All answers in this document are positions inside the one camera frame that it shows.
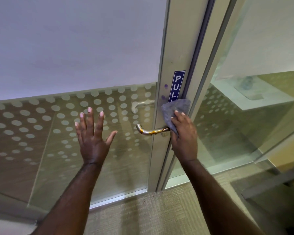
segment gray cloth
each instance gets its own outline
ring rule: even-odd
[[[179,99],[173,102],[169,102],[166,104],[163,104],[161,106],[163,119],[165,120],[166,125],[174,132],[177,136],[179,134],[177,133],[176,127],[171,121],[171,117],[176,117],[174,114],[174,111],[177,110],[179,112],[184,112],[185,114],[188,114],[189,108],[191,105],[191,101],[187,99]]]

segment pull sign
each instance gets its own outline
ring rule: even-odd
[[[173,102],[177,100],[177,97],[179,96],[179,92],[181,89],[184,74],[185,74],[185,71],[174,72],[173,82],[172,82],[172,87],[171,87],[171,92],[170,92],[168,102]]]

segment hand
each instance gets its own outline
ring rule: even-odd
[[[197,159],[197,131],[191,119],[184,113],[174,111],[176,118],[171,118],[179,133],[179,138],[171,130],[171,140],[174,154],[180,163]]]
[[[109,152],[110,145],[114,136],[118,131],[113,131],[106,141],[102,140],[102,127],[104,114],[103,111],[99,113],[98,122],[94,132],[94,114],[91,107],[87,109],[87,119],[85,114],[80,113],[80,123],[75,123],[78,142],[81,147],[81,154],[84,164],[95,163],[99,166],[103,165],[106,156]]]

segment door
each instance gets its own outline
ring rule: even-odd
[[[208,4],[65,2],[0,1],[0,194],[44,213],[82,165],[74,122],[87,107],[105,112],[103,138],[118,130],[90,209],[156,191],[170,137],[136,125],[165,126],[175,71],[185,71],[180,96],[187,91]]]
[[[212,173],[261,160],[294,133],[294,0],[231,0],[202,70],[190,117],[198,159]],[[206,32],[205,39],[214,35]],[[168,154],[159,188],[188,178]]]

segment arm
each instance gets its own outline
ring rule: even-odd
[[[88,108],[88,117],[80,113],[80,123],[75,123],[84,164],[63,192],[55,206],[32,233],[39,234],[83,234],[89,212],[91,193],[99,176],[103,162],[117,131],[106,141],[102,140],[103,112],[98,116],[94,131],[94,115]]]
[[[264,234],[232,201],[218,182],[197,160],[197,132],[191,119],[175,112],[172,147],[196,192],[211,234]]]

